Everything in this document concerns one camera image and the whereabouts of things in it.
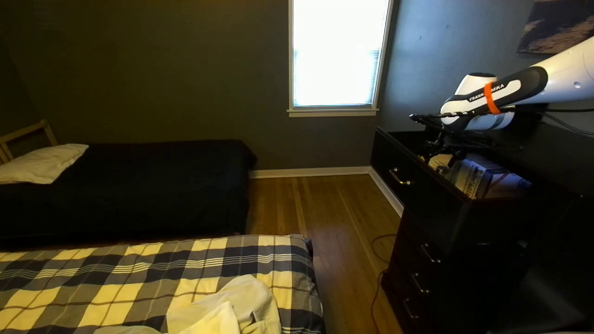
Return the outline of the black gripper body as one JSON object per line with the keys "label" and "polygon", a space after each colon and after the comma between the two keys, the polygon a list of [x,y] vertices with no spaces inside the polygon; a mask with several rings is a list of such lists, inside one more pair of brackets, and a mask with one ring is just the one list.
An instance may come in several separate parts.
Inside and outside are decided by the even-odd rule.
{"label": "black gripper body", "polygon": [[490,146],[486,139],[471,137],[458,128],[447,128],[438,115],[410,113],[410,119],[425,126],[425,141],[419,150],[425,161],[438,154],[462,158],[468,152],[486,150]]}

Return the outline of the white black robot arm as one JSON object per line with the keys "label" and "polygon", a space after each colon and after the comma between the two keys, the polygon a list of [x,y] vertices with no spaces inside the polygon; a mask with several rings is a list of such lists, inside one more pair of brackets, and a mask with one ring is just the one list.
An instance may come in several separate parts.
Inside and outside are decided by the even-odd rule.
{"label": "white black robot arm", "polygon": [[594,96],[594,37],[507,76],[468,72],[436,113],[410,119],[436,132],[434,148],[447,133],[503,130],[527,104],[579,102]]}

